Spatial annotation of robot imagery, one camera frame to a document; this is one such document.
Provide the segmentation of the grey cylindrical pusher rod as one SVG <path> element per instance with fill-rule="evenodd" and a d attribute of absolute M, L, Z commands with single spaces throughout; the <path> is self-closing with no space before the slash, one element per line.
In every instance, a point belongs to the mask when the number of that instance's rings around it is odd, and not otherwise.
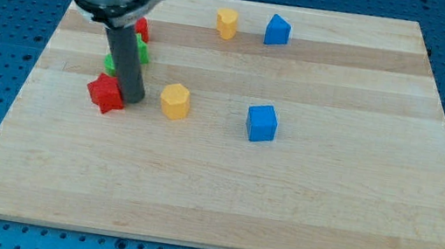
<path fill-rule="evenodd" d="M 145 95 L 143 74 L 134 26 L 107 28 L 109 49 L 115 66 L 115 77 L 125 103 L 142 101 Z"/>

